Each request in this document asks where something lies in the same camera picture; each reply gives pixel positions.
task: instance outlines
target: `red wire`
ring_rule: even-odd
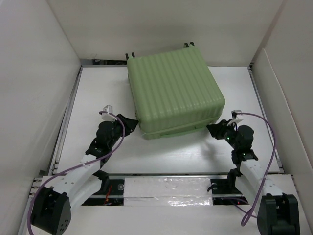
[[[106,200],[105,200],[104,204],[106,204],[106,202],[108,201],[108,196],[109,196],[109,194],[111,192],[111,189],[112,189],[112,185],[109,187],[109,191],[106,194]]]

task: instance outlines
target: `white enclosure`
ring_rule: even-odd
[[[248,66],[282,0],[48,0],[83,59],[125,59],[194,41],[208,65]]]
[[[46,1],[0,1],[0,234],[19,228],[49,163],[78,57]]]
[[[190,41],[211,66],[255,61],[257,94],[312,229],[312,12],[311,0],[0,0],[0,234],[17,233],[33,178],[47,170],[79,59]]]

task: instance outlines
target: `white panel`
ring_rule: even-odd
[[[70,201],[71,212],[75,212],[91,195],[98,192],[101,185],[102,181],[98,177],[90,176]]]
[[[313,164],[313,1],[288,0],[265,47]]]
[[[210,67],[210,70],[226,99],[220,120],[231,119],[235,109],[262,115],[247,67]],[[58,172],[81,160],[102,121],[98,111],[108,104],[115,114],[135,118],[127,68],[83,68]],[[273,147],[264,121],[244,116],[240,124],[254,129],[252,148],[265,169]],[[208,130],[150,141],[142,134],[137,127],[126,137],[103,170],[115,174],[185,174],[228,173],[235,167],[232,147],[226,141],[212,138]],[[275,160],[270,171],[279,171]]]
[[[285,193],[296,191],[289,175],[269,176]],[[64,235],[259,235],[256,219],[240,225],[243,213],[234,206],[212,207],[80,207]],[[300,230],[310,229],[299,204]],[[35,234],[47,235],[37,228]]]
[[[293,174],[306,216],[313,227],[313,170],[264,49],[253,66],[253,75],[267,118],[277,136],[277,149],[283,167],[287,173]]]
[[[46,169],[79,60],[44,0],[0,1],[0,234]]]
[[[96,157],[94,155],[85,155],[79,164],[85,164],[86,162],[93,161],[95,159]],[[71,171],[66,175],[66,177],[62,178],[62,181],[54,186],[53,190],[59,194],[65,192],[67,197],[69,197],[69,201],[71,202],[74,195],[77,193],[77,191],[80,190],[85,181],[87,181],[87,179],[89,179],[89,177],[99,169],[100,162],[98,161],[94,164],[86,165]]]
[[[282,0],[48,0],[84,59],[125,59],[194,41],[209,65],[247,66]]]

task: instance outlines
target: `screw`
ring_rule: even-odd
[[[214,187],[213,187],[213,190],[217,190],[217,184],[216,183],[213,183],[212,184]]]
[[[123,185],[123,184],[119,184],[119,185],[117,186],[117,189],[118,189],[119,191],[124,190],[124,185]]]

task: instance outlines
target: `black bracket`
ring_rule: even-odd
[[[190,42],[189,44],[184,43],[184,48],[189,48],[189,45],[195,46],[195,43],[194,42]]]
[[[94,194],[98,197],[90,197],[83,206],[121,206],[124,203],[124,184],[123,179],[111,179],[106,188],[101,188]]]
[[[241,194],[238,189],[230,185],[228,179],[211,179],[211,185],[214,185],[212,188],[213,195]]]
[[[252,159],[256,161],[259,160],[258,157],[254,154],[252,149],[247,150],[247,151],[233,150],[231,151],[231,159],[238,169],[240,169],[240,164],[242,161],[252,160]]]
[[[299,235],[299,207],[293,195],[262,196],[257,217],[261,235]]]
[[[69,198],[43,187],[36,198],[31,224],[53,235],[61,235],[71,220]]]
[[[121,114],[118,114],[117,117],[124,124],[125,136],[128,136],[130,133],[132,133],[138,125],[138,121],[135,119],[126,118]],[[103,121],[99,124],[96,138],[93,139],[85,154],[91,154],[97,158],[105,156],[111,152],[112,147],[122,135],[123,127],[119,121]],[[101,167],[109,160],[109,158],[110,156],[101,160]]]
[[[129,59],[128,53],[126,53],[125,56],[126,56],[126,61],[128,61],[128,59]]]

